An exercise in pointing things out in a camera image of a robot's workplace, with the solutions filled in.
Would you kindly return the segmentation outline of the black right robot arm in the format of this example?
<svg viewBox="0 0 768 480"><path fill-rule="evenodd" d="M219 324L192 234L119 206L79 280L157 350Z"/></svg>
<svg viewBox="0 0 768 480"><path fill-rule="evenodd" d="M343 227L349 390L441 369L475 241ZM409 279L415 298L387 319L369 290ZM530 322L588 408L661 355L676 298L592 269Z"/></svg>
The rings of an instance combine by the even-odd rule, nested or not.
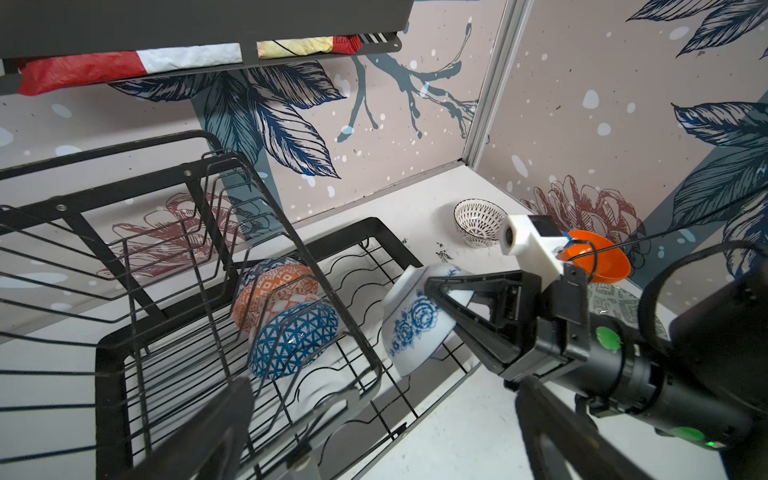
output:
<svg viewBox="0 0 768 480"><path fill-rule="evenodd" d="M767 470L767 270L759 267L656 332L672 270L645 288L634 328L591 313L587 273L551 283L523 270L434 276L427 296L481 363L516 395L537 479L640 479L595 419L625 415L718 453L729 476Z"/></svg>

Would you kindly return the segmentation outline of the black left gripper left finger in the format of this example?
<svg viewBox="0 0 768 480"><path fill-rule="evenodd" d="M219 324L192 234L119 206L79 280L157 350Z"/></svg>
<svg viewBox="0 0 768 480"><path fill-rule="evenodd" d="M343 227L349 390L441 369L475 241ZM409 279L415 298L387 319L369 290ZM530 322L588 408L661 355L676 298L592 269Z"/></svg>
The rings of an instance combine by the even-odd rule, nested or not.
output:
<svg viewBox="0 0 768 480"><path fill-rule="evenodd" d="M218 393L123 479L233 479L249 438L254 396L242 377Z"/></svg>

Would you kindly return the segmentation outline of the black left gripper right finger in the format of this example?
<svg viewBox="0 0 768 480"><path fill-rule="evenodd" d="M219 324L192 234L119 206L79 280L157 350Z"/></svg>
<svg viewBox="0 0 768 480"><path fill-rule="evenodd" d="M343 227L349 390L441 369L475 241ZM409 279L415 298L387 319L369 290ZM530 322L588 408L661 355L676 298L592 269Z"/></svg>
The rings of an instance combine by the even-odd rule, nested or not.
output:
<svg viewBox="0 0 768 480"><path fill-rule="evenodd" d="M649 476L605 441L590 423L534 378L515 400L530 468L536 479L647 479Z"/></svg>

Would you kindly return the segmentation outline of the green grey patterned bowl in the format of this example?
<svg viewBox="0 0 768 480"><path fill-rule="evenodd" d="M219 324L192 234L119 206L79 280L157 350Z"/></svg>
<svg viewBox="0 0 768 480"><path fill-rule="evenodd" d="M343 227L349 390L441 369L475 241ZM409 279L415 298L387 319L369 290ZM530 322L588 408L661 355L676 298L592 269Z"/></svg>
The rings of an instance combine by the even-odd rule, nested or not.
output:
<svg viewBox="0 0 768 480"><path fill-rule="evenodd" d="M639 329L639 297L613 284L593 283L588 286L588 308L591 313L616 318Z"/></svg>

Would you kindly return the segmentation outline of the blue floral bowl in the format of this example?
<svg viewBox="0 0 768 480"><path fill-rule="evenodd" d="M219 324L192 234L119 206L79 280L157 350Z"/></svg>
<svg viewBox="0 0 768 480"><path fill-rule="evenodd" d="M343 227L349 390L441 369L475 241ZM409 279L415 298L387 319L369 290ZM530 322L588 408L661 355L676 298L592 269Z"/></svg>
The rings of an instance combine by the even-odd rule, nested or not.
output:
<svg viewBox="0 0 768 480"><path fill-rule="evenodd" d="M382 339L399 376L407 377L423 365L456 326L455 320L427 296L427 279L468 274L449 263L410 265L385 295Z"/></svg>

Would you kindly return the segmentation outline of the orange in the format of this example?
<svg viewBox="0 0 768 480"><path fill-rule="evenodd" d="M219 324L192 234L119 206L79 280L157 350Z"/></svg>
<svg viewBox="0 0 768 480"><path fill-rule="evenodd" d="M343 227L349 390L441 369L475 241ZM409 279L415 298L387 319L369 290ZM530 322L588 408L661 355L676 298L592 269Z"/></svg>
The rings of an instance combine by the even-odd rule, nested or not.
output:
<svg viewBox="0 0 768 480"><path fill-rule="evenodd" d="M265 259L241 277L232 319L239 330L251 333L319 290L314 273L304 263L291 257Z"/></svg>

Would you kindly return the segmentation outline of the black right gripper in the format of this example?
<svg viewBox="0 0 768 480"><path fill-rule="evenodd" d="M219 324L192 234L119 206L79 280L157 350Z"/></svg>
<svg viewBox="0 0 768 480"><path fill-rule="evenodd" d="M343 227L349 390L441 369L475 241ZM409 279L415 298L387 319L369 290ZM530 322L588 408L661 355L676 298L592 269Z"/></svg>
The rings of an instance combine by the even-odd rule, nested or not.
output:
<svg viewBox="0 0 768 480"><path fill-rule="evenodd" d="M522 270L432 276L426 294L487 370L508 384L554 381L590 359L586 272L570 264L547 287Z"/></svg>

